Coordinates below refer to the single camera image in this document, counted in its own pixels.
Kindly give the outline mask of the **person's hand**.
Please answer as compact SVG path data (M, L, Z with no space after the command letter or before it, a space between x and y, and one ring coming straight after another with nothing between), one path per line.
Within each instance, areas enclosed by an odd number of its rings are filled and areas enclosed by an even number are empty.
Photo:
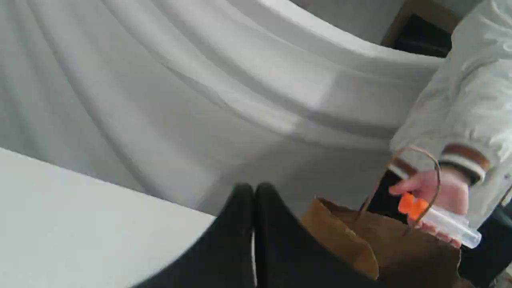
M452 166L443 166L439 173L435 170L418 172L391 186L389 192L396 196L409 192L417 198L431 201L438 181L440 191L434 205L465 216L468 212L469 179Z

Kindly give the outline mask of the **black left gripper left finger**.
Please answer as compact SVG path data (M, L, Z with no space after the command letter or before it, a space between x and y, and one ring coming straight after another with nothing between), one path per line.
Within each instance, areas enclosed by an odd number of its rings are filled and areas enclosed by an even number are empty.
M236 184L221 213L173 263L138 288L254 288L254 190Z

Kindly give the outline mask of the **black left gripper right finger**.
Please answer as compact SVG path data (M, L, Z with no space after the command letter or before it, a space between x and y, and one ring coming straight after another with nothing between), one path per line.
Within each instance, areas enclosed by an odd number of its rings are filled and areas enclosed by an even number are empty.
M378 286L320 244L269 183L259 184L254 193L254 242L260 288Z

